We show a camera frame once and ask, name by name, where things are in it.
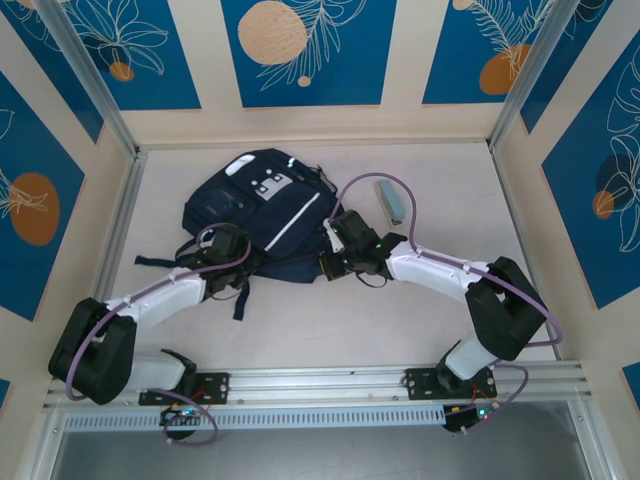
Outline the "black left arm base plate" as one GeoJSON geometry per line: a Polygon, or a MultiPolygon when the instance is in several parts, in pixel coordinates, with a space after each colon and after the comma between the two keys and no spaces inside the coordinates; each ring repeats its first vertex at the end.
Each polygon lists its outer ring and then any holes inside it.
{"type": "MultiPolygon", "coordinates": [[[[185,374],[173,393],[188,397],[199,405],[225,405],[229,393],[230,374],[226,372],[185,374]]],[[[141,406],[169,406],[177,399],[165,394],[142,392],[138,397],[141,406]]]]}

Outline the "grey metal sheet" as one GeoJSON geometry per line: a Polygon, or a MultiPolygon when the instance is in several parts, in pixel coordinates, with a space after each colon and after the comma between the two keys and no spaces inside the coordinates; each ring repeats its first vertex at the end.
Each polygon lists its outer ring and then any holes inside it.
{"type": "Polygon", "coordinates": [[[52,480],[591,480],[567,407],[516,403],[468,436],[439,426],[67,433],[52,480]]]}

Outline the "aluminium frame post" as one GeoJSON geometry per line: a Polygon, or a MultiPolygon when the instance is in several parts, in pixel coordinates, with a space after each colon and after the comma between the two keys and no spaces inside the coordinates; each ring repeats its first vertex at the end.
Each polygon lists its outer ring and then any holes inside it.
{"type": "Polygon", "coordinates": [[[129,159],[135,161],[138,157],[139,145],[62,6],[57,0],[33,0],[33,2],[45,26],[92,103],[112,130],[129,159]]]}
{"type": "Polygon", "coordinates": [[[551,5],[549,16],[541,25],[539,34],[487,138],[487,146],[491,154],[496,152],[519,116],[525,100],[547,64],[578,3],[579,0],[555,0],[551,5]]]}

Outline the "light blue pencil case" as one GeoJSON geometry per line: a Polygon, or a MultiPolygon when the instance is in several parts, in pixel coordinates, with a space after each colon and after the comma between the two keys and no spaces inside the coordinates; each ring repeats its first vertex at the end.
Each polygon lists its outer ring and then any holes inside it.
{"type": "Polygon", "coordinates": [[[399,228],[406,220],[404,201],[388,179],[378,180],[375,191],[387,222],[392,228],[399,228]]]}

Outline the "navy blue backpack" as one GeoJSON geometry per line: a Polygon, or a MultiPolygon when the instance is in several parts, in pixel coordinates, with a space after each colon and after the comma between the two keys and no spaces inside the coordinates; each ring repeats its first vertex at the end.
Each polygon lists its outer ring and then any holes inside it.
{"type": "Polygon", "coordinates": [[[250,151],[191,194],[182,228],[192,238],[172,260],[138,255],[134,263],[184,267],[195,256],[198,236],[213,224],[228,223],[248,234],[255,276],[311,284],[322,275],[321,254],[331,249],[323,221],[334,209],[344,211],[321,167],[274,148],[250,151]]]}

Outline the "aluminium mounting rail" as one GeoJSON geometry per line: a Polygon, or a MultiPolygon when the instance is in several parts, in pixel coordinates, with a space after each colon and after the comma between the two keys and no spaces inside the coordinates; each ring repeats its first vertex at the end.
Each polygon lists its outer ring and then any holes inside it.
{"type": "MultiPolygon", "coordinates": [[[[401,384],[411,366],[221,369],[230,374],[225,405],[212,408],[302,408],[392,405],[467,405],[469,400],[410,400],[401,384]]],[[[492,368],[497,396],[479,397],[478,405],[497,401],[577,401],[592,398],[578,361],[498,364],[492,368]]]]}

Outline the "aluminium side rail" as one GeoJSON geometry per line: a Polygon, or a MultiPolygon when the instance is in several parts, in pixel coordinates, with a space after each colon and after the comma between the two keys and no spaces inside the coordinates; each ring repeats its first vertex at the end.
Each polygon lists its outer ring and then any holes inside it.
{"type": "Polygon", "coordinates": [[[91,291],[91,297],[100,303],[112,298],[147,158],[148,151],[140,150],[138,152],[129,166],[120,192],[117,208],[109,227],[104,252],[91,291]]]}

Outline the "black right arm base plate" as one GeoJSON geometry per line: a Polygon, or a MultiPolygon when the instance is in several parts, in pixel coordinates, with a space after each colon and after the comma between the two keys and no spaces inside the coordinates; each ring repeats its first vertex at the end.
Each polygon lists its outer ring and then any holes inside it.
{"type": "Polygon", "coordinates": [[[481,369],[469,380],[461,380],[444,369],[409,368],[401,384],[410,400],[471,400],[474,396],[494,398],[496,382],[489,368],[481,369]]]}

